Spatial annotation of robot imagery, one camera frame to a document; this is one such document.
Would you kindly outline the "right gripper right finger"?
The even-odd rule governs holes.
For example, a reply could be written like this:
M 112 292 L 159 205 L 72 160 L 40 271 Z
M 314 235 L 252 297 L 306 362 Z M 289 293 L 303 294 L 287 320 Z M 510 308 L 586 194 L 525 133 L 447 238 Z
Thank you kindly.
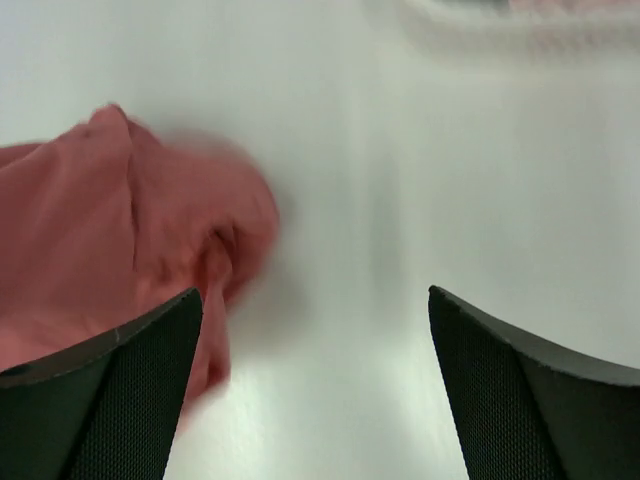
M 429 290 L 429 322 L 471 479 L 637 480 L 639 372 Z

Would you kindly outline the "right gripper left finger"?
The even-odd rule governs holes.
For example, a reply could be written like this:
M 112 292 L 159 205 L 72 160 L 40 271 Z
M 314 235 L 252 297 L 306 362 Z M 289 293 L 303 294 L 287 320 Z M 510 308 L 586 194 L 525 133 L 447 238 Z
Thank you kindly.
M 1 476 L 164 476 L 200 335 L 189 289 L 148 313 L 1 373 Z

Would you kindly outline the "pink red garment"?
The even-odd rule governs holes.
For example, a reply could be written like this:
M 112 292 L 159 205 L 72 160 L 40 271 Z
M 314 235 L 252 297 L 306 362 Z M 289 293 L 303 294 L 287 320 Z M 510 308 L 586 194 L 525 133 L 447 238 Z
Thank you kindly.
M 1 150 L 1 365 L 120 326 L 188 288 L 203 322 L 184 404 L 230 372 L 226 316 L 279 230 L 232 144 L 161 140 L 109 105 L 59 137 Z

